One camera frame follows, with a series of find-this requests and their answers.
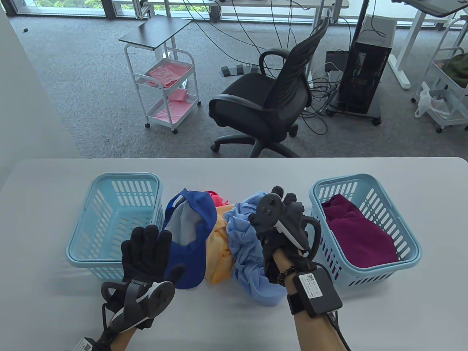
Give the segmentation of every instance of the gloved hand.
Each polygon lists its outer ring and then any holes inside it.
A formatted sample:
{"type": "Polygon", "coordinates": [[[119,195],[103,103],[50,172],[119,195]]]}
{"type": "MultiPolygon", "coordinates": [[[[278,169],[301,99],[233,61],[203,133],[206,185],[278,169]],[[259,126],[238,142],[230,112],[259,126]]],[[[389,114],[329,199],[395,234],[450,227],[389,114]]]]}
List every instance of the gloved hand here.
{"type": "MultiPolygon", "coordinates": [[[[122,242],[121,245],[123,281],[127,284],[124,289],[117,289],[110,298],[103,294],[107,301],[107,309],[116,313],[123,308],[126,287],[133,279],[147,282],[148,286],[153,282],[162,281],[170,281],[174,285],[177,283],[185,272],[185,266],[178,265],[166,274],[171,243],[171,232],[163,230],[159,233],[158,227],[154,225],[146,228],[136,227],[132,231],[130,240],[122,242]]],[[[150,328],[153,320],[154,318],[148,319],[137,325],[137,328],[150,328]]]]}
{"type": "MultiPolygon", "coordinates": [[[[271,192],[283,198],[284,191],[281,187],[275,186],[271,192]]],[[[287,194],[283,199],[283,205],[284,209],[280,220],[281,218],[287,217],[288,220],[295,225],[296,230],[302,230],[308,236],[305,228],[307,224],[311,223],[311,221],[315,221],[315,219],[303,215],[304,206],[302,203],[297,202],[296,195],[292,193],[287,194]]],[[[270,283],[278,284],[280,271],[273,259],[273,253],[278,249],[284,251],[286,257],[293,262],[298,271],[311,271],[315,268],[315,265],[311,262],[313,257],[310,259],[305,258],[302,255],[306,252],[305,250],[301,253],[299,249],[289,241],[284,234],[278,232],[275,227],[265,227],[260,222],[259,216],[257,216],[256,213],[249,216],[249,222],[257,231],[257,237],[262,244],[265,275],[270,283]]]]}

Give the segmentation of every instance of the yellow cloth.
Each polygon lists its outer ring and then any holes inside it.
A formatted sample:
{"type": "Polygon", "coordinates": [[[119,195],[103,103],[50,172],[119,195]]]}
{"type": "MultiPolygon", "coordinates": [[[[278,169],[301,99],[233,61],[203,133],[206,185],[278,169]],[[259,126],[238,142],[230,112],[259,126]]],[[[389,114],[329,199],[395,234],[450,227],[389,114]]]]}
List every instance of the yellow cloth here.
{"type": "Polygon", "coordinates": [[[206,239],[205,279],[211,284],[218,284],[231,277],[234,259],[227,244],[226,221],[224,213],[234,205],[216,207],[218,220],[208,239],[206,239]]]}

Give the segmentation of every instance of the sticker label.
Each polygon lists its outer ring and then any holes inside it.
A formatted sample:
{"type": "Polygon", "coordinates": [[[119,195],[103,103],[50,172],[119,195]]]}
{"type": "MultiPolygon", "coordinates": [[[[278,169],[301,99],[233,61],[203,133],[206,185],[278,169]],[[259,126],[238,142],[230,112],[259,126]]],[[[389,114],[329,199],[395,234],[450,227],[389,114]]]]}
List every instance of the sticker label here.
{"type": "Polygon", "coordinates": [[[82,338],[73,351],[93,351],[93,346],[89,343],[88,340],[82,338]]]}
{"type": "Polygon", "coordinates": [[[317,297],[322,297],[322,291],[320,290],[317,281],[312,273],[304,274],[299,276],[300,283],[306,291],[307,297],[309,299],[315,299],[317,297]]]}

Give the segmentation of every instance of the light blue shirt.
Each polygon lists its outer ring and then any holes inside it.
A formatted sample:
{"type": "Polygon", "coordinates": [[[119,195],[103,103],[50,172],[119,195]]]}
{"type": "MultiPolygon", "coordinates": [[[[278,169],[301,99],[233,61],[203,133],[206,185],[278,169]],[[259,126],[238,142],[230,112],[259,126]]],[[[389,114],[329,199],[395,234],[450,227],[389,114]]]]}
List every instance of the light blue shirt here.
{"type": "Polygon", "coordinates": [[[265,195],[259,192],[236,204],[224,214],[224,219],[227,222],[229,249],[235,260],[233,277],[255,301],[274,306],[286,296],[286,289],[270,283],[265,276],[262,245],[249,222],[249,215],[256,212],[260,199],[265,195]]]}

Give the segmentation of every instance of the office chair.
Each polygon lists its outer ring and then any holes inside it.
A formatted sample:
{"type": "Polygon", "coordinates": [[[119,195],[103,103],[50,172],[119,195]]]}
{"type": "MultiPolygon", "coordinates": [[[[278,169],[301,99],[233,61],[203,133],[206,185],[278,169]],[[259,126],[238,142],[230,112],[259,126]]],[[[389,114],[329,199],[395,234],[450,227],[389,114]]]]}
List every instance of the office chair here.
{"type": "Polygon", "coordinates": [[[221,144],[248,144],[254,148],[250,157],[258,157],[263,149],[270,149],[285,157],[299,157],[281,144],[287,134],[298,132],[296,119],[312,103],[312,95],[305,75],[306,66],[328,29],[329,18],[309,38],[297,44],[291,52],[268,49],[260,55],[260,73],[248,73],[215,96],[209,103],[209,114],[220,127],[232,127],[243,134],[217,138],[211,145],[213,152],[221,144]],[[264,59],[278,55],[286,60],[276,79],[267,77],[264,59]]]}

